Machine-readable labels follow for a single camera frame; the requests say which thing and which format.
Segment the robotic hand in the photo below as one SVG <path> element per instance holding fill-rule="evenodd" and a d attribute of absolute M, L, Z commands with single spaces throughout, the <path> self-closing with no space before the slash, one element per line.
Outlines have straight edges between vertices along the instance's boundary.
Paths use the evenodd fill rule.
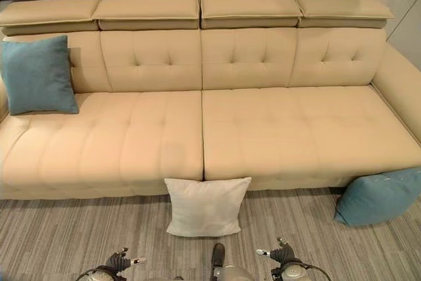
<path fill-rule="evenodd" d="M 256 253 L 261 256 L 269 257 L 281 264 L 280 268 L 272 269 L 272 278 L 274 281 L 311 281 L 307 275 L 307 269 L 317 269 L 332 281 L 328 274 L 319 267 L 308 265 L 300 259 L 295 258 L 294 250 L 283 239 L 278 238 L 279 249 L 272 251 L 256 250 Z"/>
<path fill-rule="evenodd" d="M 84 272 L 76 279 L 76 281 L 126 281 L 126 278 L 118 276 L 117 274 L 132 265 L 138 265 L 146 262 L 146 258 L 127 259 L 127 250 L 127 248 L 123 248 L 121 251 L 113 253 L 107 259 L 105 265 L 98 266 L 95 269 Z"/>

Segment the floor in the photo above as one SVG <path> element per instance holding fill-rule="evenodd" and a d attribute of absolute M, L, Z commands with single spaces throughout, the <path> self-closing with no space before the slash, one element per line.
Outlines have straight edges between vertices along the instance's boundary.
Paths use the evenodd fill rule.
<path fill-rule="evenodd" d="M 208 280 L 212 247 L 226 246 L 226 263 L 271 280 L 274 262 L 256 248 L 276 247 L 281 236 L 304 262 L 332 280 L 421 280 L 421 197 L 401 217 L 362 228 L 332 220 L 338 194 L 329 189 L 247 192 L 242 231 L 223 238 L 177 238 L 166 233 L 167 195 L 61 201 L 0 201 L 0 269 L 5 280 L 71 281 L 104 263 L 122 246 L 147 263 L 127 270 L 128 281 Z M 312 280 L 326 280 L 312 272 Z"/>

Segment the sofa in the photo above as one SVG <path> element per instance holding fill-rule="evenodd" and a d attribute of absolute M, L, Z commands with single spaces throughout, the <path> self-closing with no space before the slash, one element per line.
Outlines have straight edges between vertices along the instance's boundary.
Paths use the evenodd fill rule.
<path fill-rule="evenodd" d="M 376 0 L 42 0 L 5 41 L 67 34 L 79 114 L 11 116 L 0 81 L 1 199 L 346 186 L 421 166 L 421 72 Z"/>

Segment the pillow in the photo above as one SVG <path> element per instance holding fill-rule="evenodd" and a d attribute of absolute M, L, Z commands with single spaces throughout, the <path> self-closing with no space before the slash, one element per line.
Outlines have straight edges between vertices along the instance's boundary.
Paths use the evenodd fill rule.
<path fill-rule="evenodd" d="M 421 167 L 361 177 L 352 182 L 336 207 L 335 219 L 369 225 L 404 213 L 421 193 Z"/>
<path fill-rule="evenodd" d="M 172 203 L 167 232 L 184 237 L 238 233 L 238 212 L 251 178 L 193 181 L 165 179 Z"/>
<path fill-rule="evenodd" d="M 67 36 L 3 42 L 2 77 L 11 115 L 28 111 L 79 112 L 70 84 Z"/>

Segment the blue pillow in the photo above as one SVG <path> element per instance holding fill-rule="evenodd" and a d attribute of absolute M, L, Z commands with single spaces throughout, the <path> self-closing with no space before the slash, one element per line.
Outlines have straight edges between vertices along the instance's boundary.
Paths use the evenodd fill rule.
<path fill-rule="evenodd" d="M 421 167 L 354 180 L 336 206 L 335 220 L 347 225 L 369 225 L 395 218 L 421 193 Z"/>
<path fill-rule="evenodd" d="M 79 113 L 70 83 L 67 36 L 3 42 L 2 77 L 11 115 L 28 111 Z"/>

